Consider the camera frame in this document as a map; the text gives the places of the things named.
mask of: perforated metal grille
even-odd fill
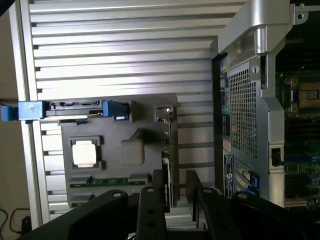
[[[229,77],[232,146],[257,158],[256,83],[249,70]]]

